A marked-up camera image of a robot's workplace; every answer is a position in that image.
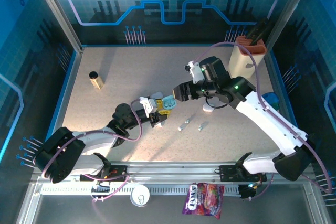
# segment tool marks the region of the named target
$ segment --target enclosure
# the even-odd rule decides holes
[[[0,0],[0,5],[1,223],[335,222],[336,0]],[[136,143],[99,149],[112,165],[127,166],[130,175],[104,202],[92,201],[92,184],[79,177],[52,184],[34,167],[33,143],[43,144],[60,127],[101,129],[119,104],[158,91],[171,95],[192,80],[188,62],[212,44],[244,38],[263,18],[268,30],[262,35],[267,52],[257,68],[260,92],[275,93],[279,113],[317,139],[314,148],[332,179],[332,193],[303,176],[291,182],[276,174],[255,201],[224,194],[220,221],[182,215],[190,184],[247,186],[250,182],[223,182],[214,171],[245,153],[278,149],[240,111],[228,106],[204,112],[204,99],[178,101],[162,127],[144,123]],[[232,53],[231,45],[220,45],[205,57],[218,57],[228,70]],[[104,83],[100,90],[90,83],[92,71]],[[258,84],[256,73],[247,79]],[[139,129],[129,133],[136,138]],[[326,188],[315,159],[303,174]],[[112,183],[111,191],[120,184]],[[129,200],[138,184],[151,192],[144,208]]]

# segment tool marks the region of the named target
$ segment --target beige tabletop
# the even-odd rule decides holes
[[[206,47],[109,47],[86,48],[63,122],[72,131],[102,128],[112,119],[116,106],[162,91],[165,96],[191,76],[184,66]],[[227,69],[232,48],[212,49],[207,56],[221,58]],[[89,72],[96,71],[105,85],[96,89]],[[264,61],[259,65],[262,93],[271,92]],[[255,75],[250,81],[256,85]],[[277,149],[253,121],[231,107],[206,113],[205,100],[178,102],[162,128],[143,124],[144,133],[136,142],[111,149],[111,161],[225,162],[236,161],[246,152],[264,153]],[[188,118],[187,127],[178,127]],[[200,124],[206,124],[198,131]],[[135,138],[138,127],[130,130]]]

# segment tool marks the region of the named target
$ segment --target candy bag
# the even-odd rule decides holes
[[[220,219],[224,185],[192,184],[185,199],[182,214],[215,216]]]

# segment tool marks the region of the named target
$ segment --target plastic lid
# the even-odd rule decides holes
[[[91,73],[89,73],[89,77],[90,77],[90,79],[96,79],[96,78],[98,78],[98,74],[97,74],[97,72],[92,71]]]
[[[150,192],[143,185],[136,186],[131,193],[131,201],[134,205],[142,207],[149,201]]]

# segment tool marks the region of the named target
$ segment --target white lid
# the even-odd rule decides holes
[[[136,206],[144,206],[149,201],[150,192],[143,185],[136,186],[131,193],[131,201]]]

